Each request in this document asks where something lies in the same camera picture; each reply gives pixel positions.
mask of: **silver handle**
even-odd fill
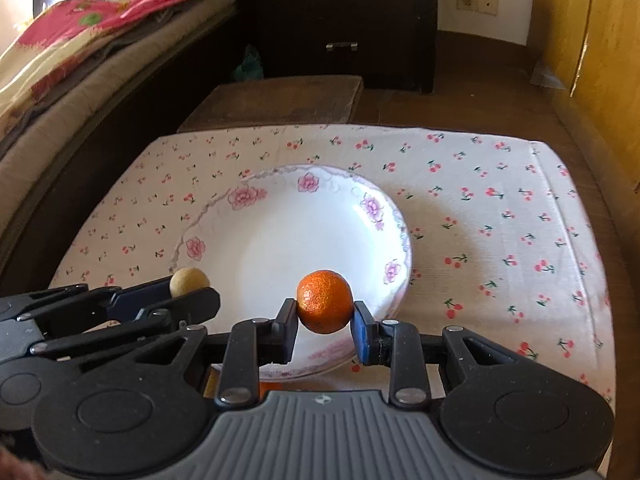
[[[350,48],[352,52],[357,52],[358,42],[357,41],[336,41],[335,43],[326,44],[327,52],[334,52],[338,48]]]

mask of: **colorful blanket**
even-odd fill
[[[0,139],[91,54],[154,12],[186,0],[66,0],[0,56]]]

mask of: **green spot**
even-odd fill
[[[90,12],[89,14],[84,15],[78,21],[78,25],[83,25],[85,27],[91,27],[96,23],[100,23],[102,21],[102,15],[100,12]]]

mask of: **wooden stool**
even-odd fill
[[[178,133],[267,124],[348,123],[362,93],[353,75],[279,77],[220,85]]]

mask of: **ribbed surface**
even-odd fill
[[[220,416],[198,449],[146,480],[504,478],[453,452],[424,414],[364,391],[271,392],[258,408]]]

